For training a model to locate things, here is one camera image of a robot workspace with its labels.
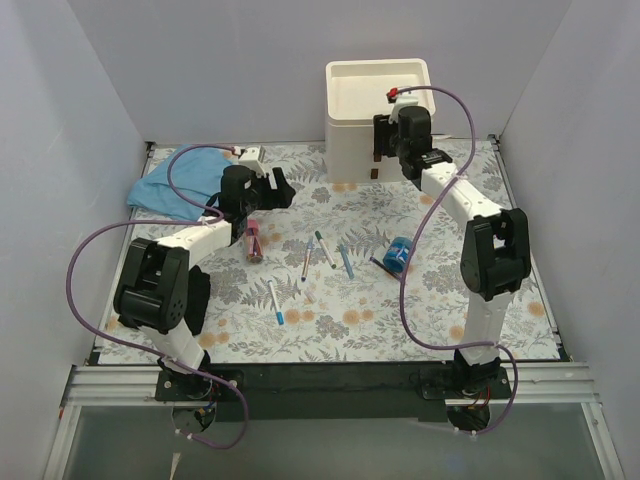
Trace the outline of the purple slim marker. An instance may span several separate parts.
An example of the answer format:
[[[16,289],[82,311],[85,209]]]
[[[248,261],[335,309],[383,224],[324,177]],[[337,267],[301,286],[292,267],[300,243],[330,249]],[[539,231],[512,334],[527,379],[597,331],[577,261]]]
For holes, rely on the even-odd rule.
[[[307,245],[306,245],[306,250],[305,250],[305,256],[304,256],[304,260],[303,260],[303,266],[302,266],[302,272],[301,272],[301,281],[302,282],[306,282],[306,280],[308,278],[309,264],[310,264],[310,260],[311,260],[313,247],[314,247],[314,239],[313,239],[313,236],[311,236],[308,239],[308,242],[307,242]]]

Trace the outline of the green-capped white marker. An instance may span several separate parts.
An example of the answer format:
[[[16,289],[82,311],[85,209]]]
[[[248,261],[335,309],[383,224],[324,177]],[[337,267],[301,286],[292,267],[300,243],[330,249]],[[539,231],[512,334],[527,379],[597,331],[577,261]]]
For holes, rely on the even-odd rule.
[[[332,269],[336,269],[337,268],[336,262],[335,262],[335,260],[334,260],[334,258],[332,256],[331,251],[330,251],[327,243],[325,242],[321,232],[316,230],[315,231],[315,237],[316,237],[316,239],[317,239],[317,241],[318,241],[318,243],[319,243],[319,245],[321,247],[321,250],[322,250],[322,252],[323,252],[323,254],[324,254],[324,256],[325,256],[325,258],[326,258],[326,260],[327,260],[327,262],[329,264],[329,266]]]

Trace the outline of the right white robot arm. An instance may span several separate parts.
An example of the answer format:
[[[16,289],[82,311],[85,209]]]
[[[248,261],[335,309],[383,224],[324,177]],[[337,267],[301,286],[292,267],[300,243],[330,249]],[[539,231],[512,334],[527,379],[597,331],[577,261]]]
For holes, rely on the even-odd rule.
[[[507,307],[531,273],[528,219],[485,197],[444,151],[433,146],[431,115],[418,105],[373,117],[374,159],[396,158],[404,177],[440,202],[464,229],[461,277],[469,291],[463,339],[454,349],[451,383],[475,397],[499,371]]]

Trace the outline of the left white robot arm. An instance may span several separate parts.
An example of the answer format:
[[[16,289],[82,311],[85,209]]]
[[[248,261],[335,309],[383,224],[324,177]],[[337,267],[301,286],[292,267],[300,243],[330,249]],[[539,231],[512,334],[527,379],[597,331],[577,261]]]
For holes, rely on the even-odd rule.
[[[141,331],[160,352],[160,364],[176,372],[178,387],[193,400],[213,386],[203,369],[208,356],[196,336],[202,329],[210,276],[198,263],[235,244],[255,211],[285,209],[295,196],[280,167],[264,176],[241,165],[224,169],[214,197],[221,218],[206,215],[170,236],[137,238],[129,246],[114,297],[118,320]]]

